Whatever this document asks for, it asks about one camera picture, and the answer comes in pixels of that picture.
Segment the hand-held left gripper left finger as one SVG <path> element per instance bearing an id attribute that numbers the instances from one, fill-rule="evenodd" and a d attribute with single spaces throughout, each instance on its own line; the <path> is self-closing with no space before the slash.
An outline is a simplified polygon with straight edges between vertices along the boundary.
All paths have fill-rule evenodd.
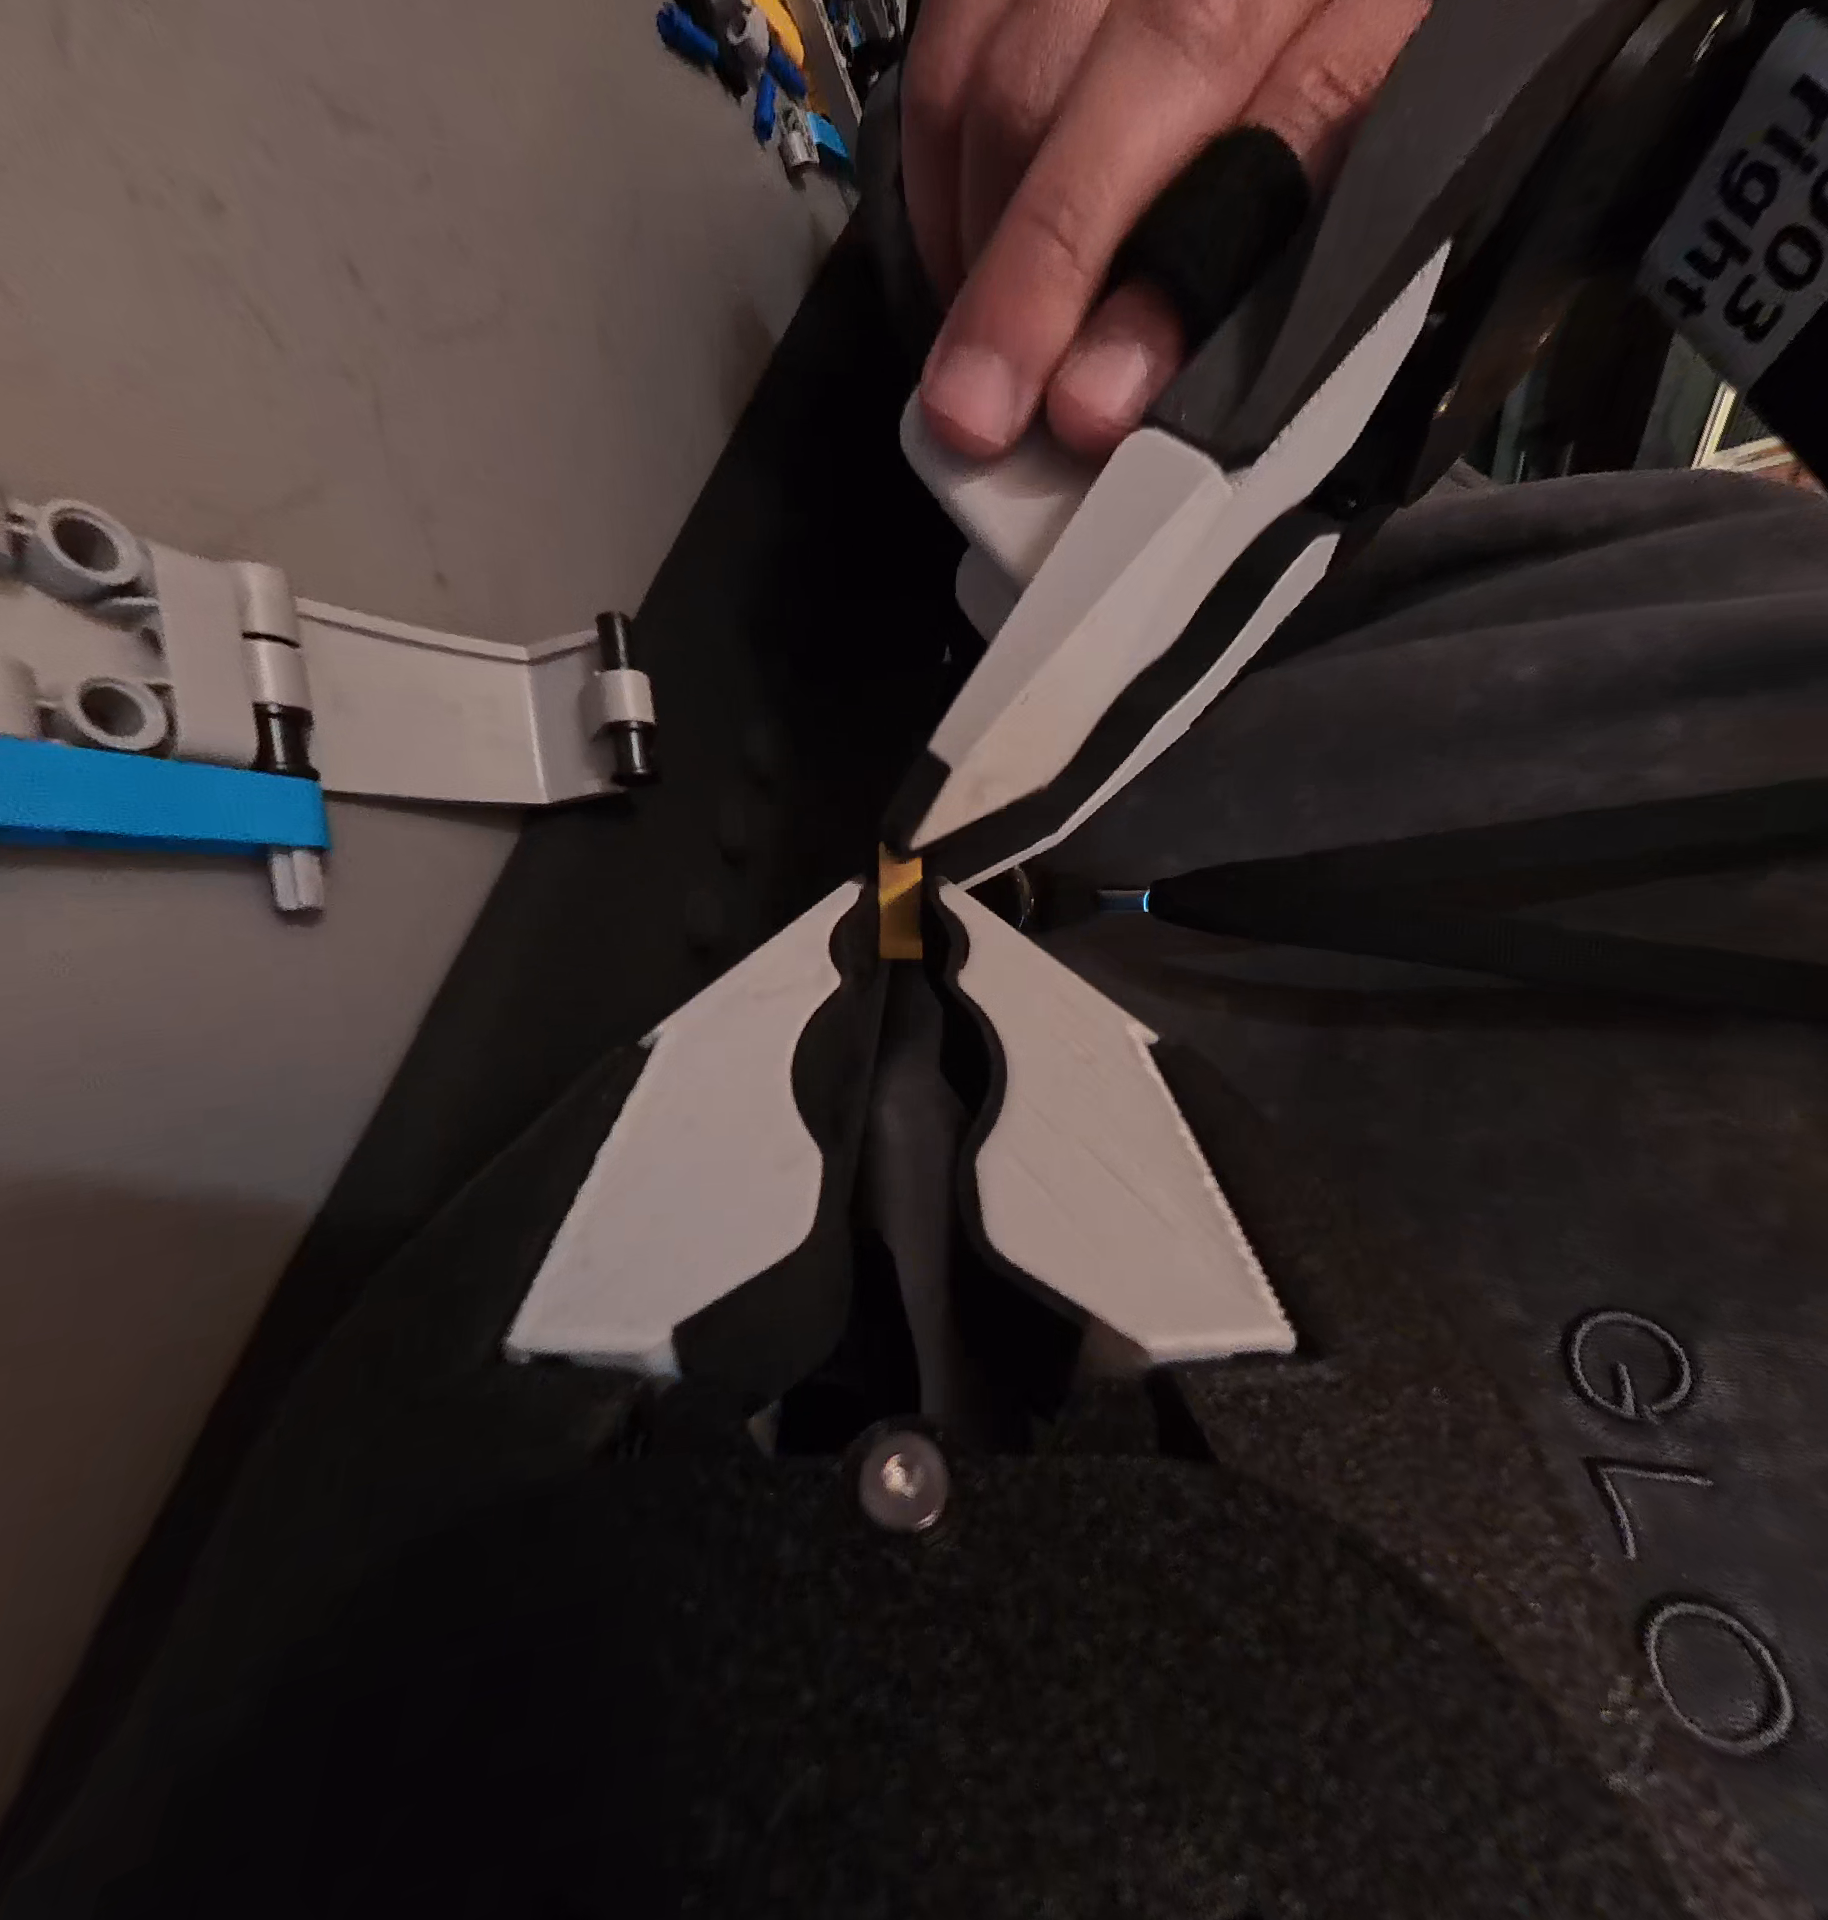
<path id="1" fill-rule="evenodd" d="M 639 1044 L 640 1069 L 503 1339 L 649 1380 L 698 1370 L 698 1315 L 799 1251 L 826 1151 L 792 1066 L 841 988 L 834 938 L 864 899 L 848 879 Z"/>

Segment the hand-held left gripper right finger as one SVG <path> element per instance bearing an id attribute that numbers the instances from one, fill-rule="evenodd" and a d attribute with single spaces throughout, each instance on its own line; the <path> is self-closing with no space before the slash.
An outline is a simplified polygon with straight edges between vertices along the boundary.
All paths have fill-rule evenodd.
<path id="1" fill-rule="evenodd" d="M 1151 1364 L 1285 1357 L 1295 1329 L 1155 1064 L 1158 1034 L 954 883 L 954 985 L 988 1029 L 971 1146 L 991 1251 Z"/>

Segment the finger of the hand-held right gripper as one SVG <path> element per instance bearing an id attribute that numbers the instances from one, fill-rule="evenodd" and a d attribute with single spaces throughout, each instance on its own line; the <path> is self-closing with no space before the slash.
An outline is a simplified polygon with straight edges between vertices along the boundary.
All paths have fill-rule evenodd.
<path id="1" fill-rule="evenodd" d="M 1106 709 L 1050 802 L 1063 818 L 1046 826 L 1058 847 L 1093 811 L 1137 780 L 1263 653 L 1327 577 L 1339 531 L 1264 531 L 1216 582 L 1181 637 Z"/>
<path id="2" fill-rule="evenodd" d="M 1043 792 L 1223 574 L 1328 478 L 1427 319 L 1435 251 L 1263 454 L 1238 471 L 1161 428 L 1130 435 L 1022 589 L 927 752 L 942 778 L 894 844 L 921 851 Z"/>

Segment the grey toy panel assembly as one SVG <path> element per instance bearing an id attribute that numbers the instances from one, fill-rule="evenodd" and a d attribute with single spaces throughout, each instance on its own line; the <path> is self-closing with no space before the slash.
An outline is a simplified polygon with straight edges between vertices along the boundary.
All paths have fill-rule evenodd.
<path id="1" fill-rule="evenodd" d="M 0 486 L 0 734 L 533 810 L 656 780 L 658 730 L 622 613 L 527 646 L 444 634 Z M 278 912 L 325 907 L 325 851 L 254 854 Z"/>

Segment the blue toy beam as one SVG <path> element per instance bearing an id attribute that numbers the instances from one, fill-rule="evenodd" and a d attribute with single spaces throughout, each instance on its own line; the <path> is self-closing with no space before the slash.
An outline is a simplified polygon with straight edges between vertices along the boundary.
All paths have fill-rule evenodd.
<path id="1" fill-rule="evenodd" d="M 325 851 L 316 780 L 0 734 L 0 847 Z"/>

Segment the person's right hand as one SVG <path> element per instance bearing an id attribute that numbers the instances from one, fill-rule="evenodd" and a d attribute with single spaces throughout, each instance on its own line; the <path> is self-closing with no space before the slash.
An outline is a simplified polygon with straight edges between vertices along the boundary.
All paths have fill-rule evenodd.
<path id="1" fill-rule="evenodd" d="M 1106 456 L 1190 353 L 1119 253 L 1217 136 L 1258 127 L 1333 173 L 1427 2 L 925 5 L 900 83 L 902 181 L 941 305 L 927 431 L 976 461 L 1046 419 Z"/>

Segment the pile of toy building pieces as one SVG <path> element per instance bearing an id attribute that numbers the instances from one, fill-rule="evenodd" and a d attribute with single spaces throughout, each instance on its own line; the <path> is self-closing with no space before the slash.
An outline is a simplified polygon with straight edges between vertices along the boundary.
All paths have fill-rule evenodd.
<path id="1" fill-rule="evenodd" d="M 791 187 L 855 184 L 850 142 L 815 105 L 806 43 L 784 5 L 666 2 L 658 5 L 656 32 L 675 59 L 751 112 L 756 145 L 776 157 Z"/>

